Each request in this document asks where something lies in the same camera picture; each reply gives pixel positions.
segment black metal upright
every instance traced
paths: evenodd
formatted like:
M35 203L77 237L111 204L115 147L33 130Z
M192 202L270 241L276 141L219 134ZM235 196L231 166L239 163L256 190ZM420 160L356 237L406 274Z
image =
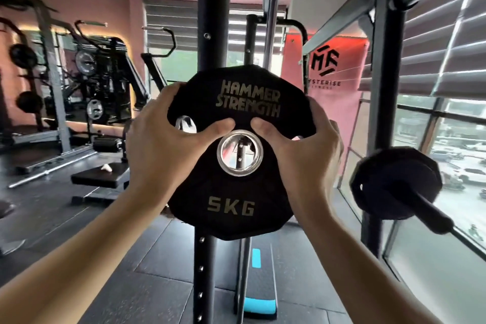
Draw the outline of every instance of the black metal upright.
M226 66L228 51L229 0L198 0L198 71ZM214 308L214 261L216 238L194 230L195 324L212 324Z
M405 6L400 0L376 0L368 155L392 146L404 25ZM382 220L363 213L361 241L376 257L381 235Z

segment window blind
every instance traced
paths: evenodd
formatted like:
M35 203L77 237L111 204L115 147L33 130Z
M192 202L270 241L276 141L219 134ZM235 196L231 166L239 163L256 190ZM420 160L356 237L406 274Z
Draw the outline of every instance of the window blind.
M401 94L486 97L486 0L422 0L406 15ZM360 90L371 85L371 53Z
M174 31L179 50L197 50L197 1L144 0L148 26L165 26ZM263 15L259 5L231 4L228 26L228 50L243 51L245 47L246 15ZM279 17L286 16L286 7L278 9ZM273 54L281 54L284 27L275 29ZM264 52L265 26L257 27L255 53ZM159 31L147 32L148 47L170 49L172 39Z

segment gym floor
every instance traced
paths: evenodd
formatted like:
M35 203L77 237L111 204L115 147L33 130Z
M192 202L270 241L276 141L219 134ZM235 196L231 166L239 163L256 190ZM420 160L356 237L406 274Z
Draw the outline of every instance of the gym floor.
M102 211L98 206L73 206L74 195L94 187L76 186L70 174L113 161L94 155L51 175L14 189L22 177L12 175L14 162L50 155L52 149L24 149L0 155L0 198L17 206L0 220L0 239L27 239L14 253L0 258L0 286L76 234ZM360 223L335 190L333 205L344 224L359 237ZM351 324L306 235L287 224L268 235L275 259L278 324ZM215 323L234 323L238 241L218 241ZM127 253L80 323L192 323L193 227L159 216ZM245 323L266 322L245 319Z

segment banner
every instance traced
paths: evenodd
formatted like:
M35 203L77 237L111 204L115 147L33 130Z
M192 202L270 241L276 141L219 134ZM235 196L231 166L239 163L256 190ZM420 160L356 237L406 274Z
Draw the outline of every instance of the banner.
M358 89L368 39L337 36L309 57L309 90L348 93Z

